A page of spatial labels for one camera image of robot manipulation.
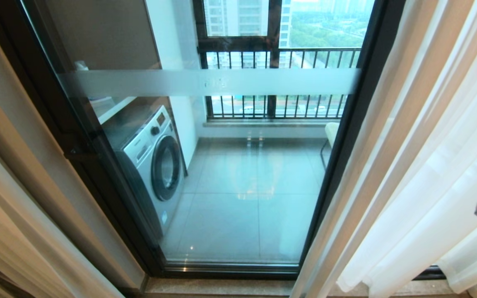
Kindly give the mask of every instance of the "glass pane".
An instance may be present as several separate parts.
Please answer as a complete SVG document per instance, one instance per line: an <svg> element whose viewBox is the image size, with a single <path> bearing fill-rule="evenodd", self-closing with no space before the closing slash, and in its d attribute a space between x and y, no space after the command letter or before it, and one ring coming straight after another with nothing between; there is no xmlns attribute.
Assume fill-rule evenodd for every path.
<svg viewBox="0 0 477 298"><path fill-rule="evenodd" d="M288 33L291 48L360 48L373 4L374 0L285 1L281 34Z"/></svg>
<svg viewBox="0 0 477 298"><path fill-rule="evenodd" d="M297 270L373 3L282 1L278 56L266 40L197 40L204 21L209 36L266 35L267 0L203 3L194 19L195 5L170 0L47 1L31 22L167 266ZM292 48L303 32L360 43Z"/></svg>
<svg viewBox="0 0 477 298"><path fill-rule="evenodd" d="M266 36L268 0L204 0L207 36Z"/></svg>

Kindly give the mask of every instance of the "sliding glass door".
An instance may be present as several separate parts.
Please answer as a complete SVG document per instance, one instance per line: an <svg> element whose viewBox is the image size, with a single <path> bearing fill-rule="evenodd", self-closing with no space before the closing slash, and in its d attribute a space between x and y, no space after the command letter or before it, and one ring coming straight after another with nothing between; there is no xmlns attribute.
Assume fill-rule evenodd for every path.
<svg viewBox="0 0 477 298"><path fill-rule="evenodd" d="M387 8L4 1L0 43L149 273L292 278L394 39Z"/></svg>

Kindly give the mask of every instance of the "curtain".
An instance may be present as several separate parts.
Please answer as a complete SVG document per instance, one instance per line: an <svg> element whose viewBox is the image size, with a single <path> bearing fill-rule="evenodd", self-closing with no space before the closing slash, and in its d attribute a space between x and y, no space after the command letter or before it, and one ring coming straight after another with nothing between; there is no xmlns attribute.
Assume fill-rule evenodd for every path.
<svg viewBox="0 0 477 298"><path fill-rule="evenodd" d="M35 297L122 297L0 160L0 271Z"/></svg>
<svg viewBox="0 0 477 298"><path fill-rule="evenodd" d="M292 297L387 297L435 263L473 294L476 203L477 0L409 1Z"/></svg>

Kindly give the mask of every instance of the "metal railing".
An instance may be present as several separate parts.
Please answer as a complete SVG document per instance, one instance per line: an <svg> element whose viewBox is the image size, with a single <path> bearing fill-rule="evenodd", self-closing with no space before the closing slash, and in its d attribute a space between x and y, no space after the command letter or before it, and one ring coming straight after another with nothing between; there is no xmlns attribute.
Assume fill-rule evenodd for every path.
<svg viewBox="0 0 477 298"><path fill-rule="evenodd" d="M208 69L269 68L270 51L201 53ZM360 48L279 49L279 68L353 68ZM208 119L340 119L347 94L287 96L207 96Z"/></svg>

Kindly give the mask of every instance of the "washing machine label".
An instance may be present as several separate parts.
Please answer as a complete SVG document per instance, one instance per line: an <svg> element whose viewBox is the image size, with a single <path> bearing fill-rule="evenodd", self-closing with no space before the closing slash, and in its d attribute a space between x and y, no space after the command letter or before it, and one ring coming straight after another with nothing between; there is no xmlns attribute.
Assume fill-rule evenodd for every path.
<svg viewBox="0 0 477 298"><path fill-rule="evenodd" d="M161 213L161 223L165 224L166 221L167 221L167 211L163 211L163 213Z"/></svg>

